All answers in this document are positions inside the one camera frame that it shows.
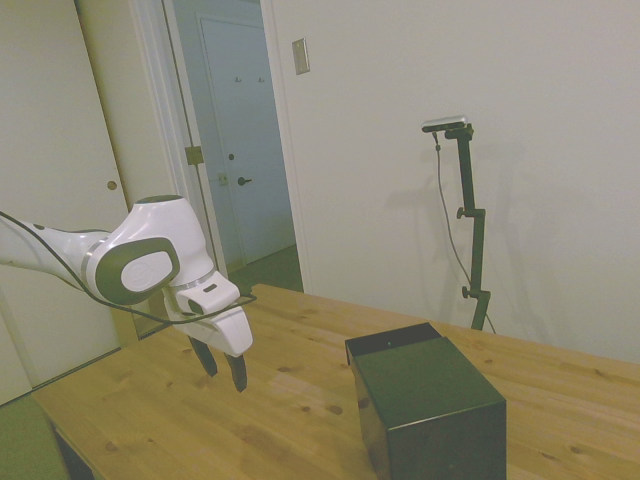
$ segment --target floor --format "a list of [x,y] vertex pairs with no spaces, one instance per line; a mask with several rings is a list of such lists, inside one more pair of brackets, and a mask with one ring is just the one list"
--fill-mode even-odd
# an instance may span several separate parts
[[[298,250],[294,245],[276,252],[232,272],[229,279],[249,287],[263,283],[302,292]],[[74,452],[56,439],[35,400],[26,395],[0,406],[0,480],[70,478],[85,480],[93,476]]]
[[29,395],[0,407],[0,479],[68,480],[53,431]]
[[295,245],[261,258],[231,272],[229,280],[236,285],[252,287],[258,283],[302,292],[302,276],[298,249]]

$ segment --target black cube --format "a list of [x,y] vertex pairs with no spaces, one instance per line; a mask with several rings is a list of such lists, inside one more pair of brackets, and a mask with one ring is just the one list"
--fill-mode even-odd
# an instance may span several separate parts
[[345,342],[379,480],[505,480],[507,402],[428,323]]

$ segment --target wooden table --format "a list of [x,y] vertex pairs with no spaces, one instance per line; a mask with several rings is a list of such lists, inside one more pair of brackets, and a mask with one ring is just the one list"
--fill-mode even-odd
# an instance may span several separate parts
[[[374,480],[344,340],[424,320],[254,292],[243,393],[170,328],[33,396],[105,479]],[[507,398],[510,480],[640,479],[640,365],[432,324]]]

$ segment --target cable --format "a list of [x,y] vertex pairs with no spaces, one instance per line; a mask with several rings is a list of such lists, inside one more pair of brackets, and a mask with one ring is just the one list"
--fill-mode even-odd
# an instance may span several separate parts
[[[447,202],[445,202],[444,193],[442,192],[442,176],[441,176],[441,172],[440,172],[441,171],[441,163],[442,163],[440,161],[440,150],[442,149],[442,147],[440,146],[440,143],[438,142],[438,134],[437,134],[437,132],[432,132],[432,134],[433,134],[434,140],[436,141],[436,154],[438,155],[438,190],[440,192],[440,200],[442,200],[442,208],[444,209],[444,218],[447,221],[447,233],[449,234],[449,242],[451,243],[451,248],[453,249],[453,254],[456,256],[456,260],[458,261],[458,265],[460,265],[460,268],[464,272],[464,276],[467,278],[467,282],[469,282],[469,287],[471,287],[471,277],[467,273],[467,269],[464,268],[464,265],[462,264],[462,261],[460,260],[460,255],[458,255],[458,249],[456,248],[456,245],[455,245],[455,243],[453,241],[453,235],[451,234],[451,222],[449,221],[449,212],[447,210]],[[493,322],[491,321],[491,318],[489,318],[489,314],[485,313],[485,317],[489,321],[489,326],[491,327],[491,330],[493,330],[493,333],[496,333],[496,329],[493,327]]]
[[73,279],[78,283],[78,285],[80,286],[80,288],[82,289],[82,291],[84,291],[84,293],[86,293],[92,300],[105,305],[107,307],[111,307],[111,308],[115,308],[117,310],[122,310],[123,312],[128,312],[128,313],[132,313],[134,315],[139,315],[141,317],[145,317],[148,318],[150,320],[153,320],[155,322],[158,323],[162,323],[163,325],[185,325],[187,323],[194,323],[194,322],[198,322],[200,320],[205,320],[207,318],[211,318],[211,317],[215,317],[216,315],[220,315],[221,313],[224,312],[228,312],[229,310],[232,310],[234,308],[237,307],[243,307],[245,305],[248,305],[249,303],[255,302],[257,300],[257,297],[255,295],[252,295],[251,293],[244,293],[242,294],[243,297],[248,298],[249,300],[242,302],[242,303],[235,303],[232,305],[229,305],[221,310],[218,310],[216,312],[213,313],[208,313],[206,315],[201,315],[199,317],[194,317],[194,318],[189,318],[187,320],[179,320],[179,321],[171,321],[171,320],[165,320],[164,318],[159,318],[156,317],[154,315],[145,313],[145,312],[141,312],[139,310],[135,310],[133,308],[128,308],[128,307],[123,307],[122,305],[118,305],[116,303],[111,303],[111,302],[107,302],[104,301],[98,297],[96,297],[91,290],[89,290],[87,288],[87,286],[84,284],[84,282],[80,279],[80,277],[78,277],[78,275],[73,271],[73,269],[67,264],[67,262],[64,261],[64,259],[62,257],[60,257],[60,255],[58,255],[58,253],[51,248],[51,246],[42,238],[40,237],[40,235],[38,235],[36,232],[34,232],[33,230],[31,230],[29,227],[27,227],[24,223],[22,223],[20,220],[13,218],[11,215],[4,213],[3,211],[0,211],[0,217],[5,218],[6,220],[10,221],[11,223],[17,225],[18,227],[22,228],[23,230],[25,230],[27,233],[29,233],[32,237],[34,237],[38,242],[40,242],[42,244],[42,246],[44,248],[47,249],[47,251],[53,255],[53,257],[64,267],[64,269],[69,272],[69,275],[71,275],[71,277],[73,277]]

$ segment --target light switch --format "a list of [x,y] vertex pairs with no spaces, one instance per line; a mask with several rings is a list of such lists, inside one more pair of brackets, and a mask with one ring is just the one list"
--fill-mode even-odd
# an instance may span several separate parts
[[296,64],[296,75],[309,72],[309,55],[307,54],[307,39],[301,38],[293,42],[293,61]]

